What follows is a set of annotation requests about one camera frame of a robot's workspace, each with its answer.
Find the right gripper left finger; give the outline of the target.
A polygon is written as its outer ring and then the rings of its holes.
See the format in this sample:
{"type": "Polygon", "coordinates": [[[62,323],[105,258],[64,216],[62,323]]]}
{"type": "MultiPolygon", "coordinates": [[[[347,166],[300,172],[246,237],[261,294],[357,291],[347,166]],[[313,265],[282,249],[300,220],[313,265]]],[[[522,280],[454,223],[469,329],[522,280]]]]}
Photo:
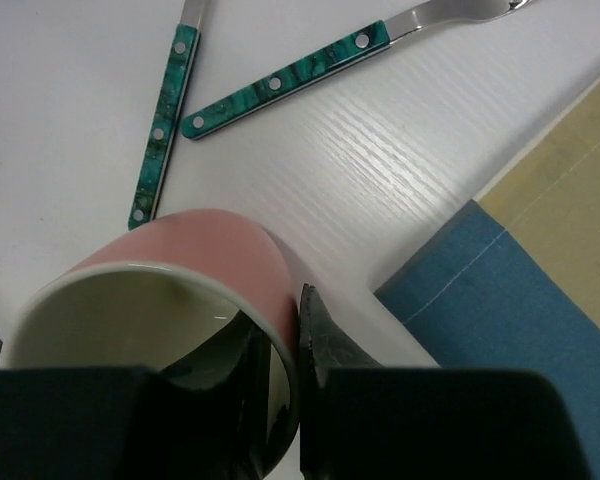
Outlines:
{"type": "Polygon", "coordinates": [[[258,479],[265,350],[233,323],[162,372],[0,370],[0,479],[258,479]],[[211,351],[225,362],[203,372],[211,351]]]}

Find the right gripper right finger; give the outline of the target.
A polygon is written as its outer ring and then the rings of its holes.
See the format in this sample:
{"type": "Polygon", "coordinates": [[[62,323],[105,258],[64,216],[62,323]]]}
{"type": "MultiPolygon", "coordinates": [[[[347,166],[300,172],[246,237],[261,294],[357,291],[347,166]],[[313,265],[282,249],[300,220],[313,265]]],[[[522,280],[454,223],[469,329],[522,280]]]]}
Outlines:
{"type": "Polygon", "coordinates": [[[299,303],[307,479],[600,479],[600,381],[582,369],[389,367],[299,303]]]}

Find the pink mug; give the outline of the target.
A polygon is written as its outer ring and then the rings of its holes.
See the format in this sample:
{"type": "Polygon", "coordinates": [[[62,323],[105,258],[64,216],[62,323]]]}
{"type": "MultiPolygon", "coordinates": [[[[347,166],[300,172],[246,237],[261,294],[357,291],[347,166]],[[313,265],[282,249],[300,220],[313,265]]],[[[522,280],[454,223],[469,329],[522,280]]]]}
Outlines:
{"type": "Polygon", "coordinates": [[[270,473],[299,423],[297,306],[280,249],[237,213],[171,214],[96,251],[20,310],[0,366],[162,369],[206,345],[240,313],[269,347],[263,470],[270,473]]]}

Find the blue tan checked placemat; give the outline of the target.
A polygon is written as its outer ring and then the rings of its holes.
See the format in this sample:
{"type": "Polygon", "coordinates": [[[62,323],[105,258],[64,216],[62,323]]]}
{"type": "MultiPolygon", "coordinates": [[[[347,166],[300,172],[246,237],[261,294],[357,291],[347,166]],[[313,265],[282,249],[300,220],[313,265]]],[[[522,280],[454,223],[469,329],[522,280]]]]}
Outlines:
{"type": "Polygon", "coordinates": [[[600,479],[600,78],[376,297],[443,367],[546,377],[600,479]]]}

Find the green handled fork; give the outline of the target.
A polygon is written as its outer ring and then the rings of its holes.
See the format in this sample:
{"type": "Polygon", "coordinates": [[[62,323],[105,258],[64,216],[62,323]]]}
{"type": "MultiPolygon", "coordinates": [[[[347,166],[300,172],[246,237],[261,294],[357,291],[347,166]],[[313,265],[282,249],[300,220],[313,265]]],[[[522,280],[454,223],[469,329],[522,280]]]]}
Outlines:
{"type": "Polygon", "coordinates": [[[509,15],[525,1],[426,1],[378,20],[185,117],[184,137],[198,140],[427,29],[482,23],[509,15]]]}

